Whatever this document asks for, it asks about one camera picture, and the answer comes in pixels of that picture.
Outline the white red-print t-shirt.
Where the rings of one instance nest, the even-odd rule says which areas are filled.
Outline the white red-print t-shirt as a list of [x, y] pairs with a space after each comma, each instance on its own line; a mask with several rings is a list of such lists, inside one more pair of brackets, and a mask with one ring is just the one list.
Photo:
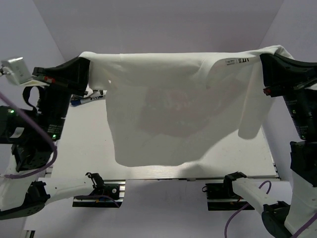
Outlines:
[[281, 46], [239, 53], [98, 54], [89, 60], [93, 90], [106, 92], [117, 163], [178, 166], [201, 159], [226, 136], [257, 136], [272, 99], [261, 54], [291, 58]]

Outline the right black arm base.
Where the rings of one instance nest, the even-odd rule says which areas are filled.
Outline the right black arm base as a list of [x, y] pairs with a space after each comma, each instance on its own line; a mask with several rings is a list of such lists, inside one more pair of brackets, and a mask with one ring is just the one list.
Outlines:
[[202, 192], [207, 196], [209, 211], [238, 211], [247, 204], [238, 195], [228, 195], [222, 183], [206, 183]]

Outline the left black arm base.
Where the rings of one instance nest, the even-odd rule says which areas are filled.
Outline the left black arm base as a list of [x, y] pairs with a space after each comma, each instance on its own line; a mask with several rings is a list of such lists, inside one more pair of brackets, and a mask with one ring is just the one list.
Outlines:
[[125, 181], [105, 180], [104, 187], [73, 199], [72, 207], [119, 208], [125, 196]]

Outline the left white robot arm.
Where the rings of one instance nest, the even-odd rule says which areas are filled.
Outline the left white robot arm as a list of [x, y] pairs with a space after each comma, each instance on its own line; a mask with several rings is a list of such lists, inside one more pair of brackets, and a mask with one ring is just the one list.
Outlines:
[[29, 101], [32, 88], [39, 100], [21, 109], [2, 97], [0, 142], [11, 145], [9, 165], [0, 179], [0, 218], [27, 217], [41, 211], [48, 202], [68, 197], [99, 198], [105, 184], [97, 173], [86, 173], [75, 182], [48, 185], [37, 174], [57, 158], [60, 139], [72, 95], [83, 96], [89, 81], [90, 61], [76, 57], [56, 67], [36, 67], [29, 72], [22, 57], [2, 60], [0, 73], [8, 81], [24, 87]]

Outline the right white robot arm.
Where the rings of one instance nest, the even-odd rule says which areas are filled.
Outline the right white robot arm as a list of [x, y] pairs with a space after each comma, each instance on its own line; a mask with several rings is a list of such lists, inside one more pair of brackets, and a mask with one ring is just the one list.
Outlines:
[[278, 201], [255, 186], [245, 174], [225, 176], [224, 193], [240, 196], [262, 218], [276, 238], [314, 238], [317, 235], [317, 65], [278, 54], [260, 56], [264, 93], [283, 97], [299, 142], [290, 142], [292, 199]]

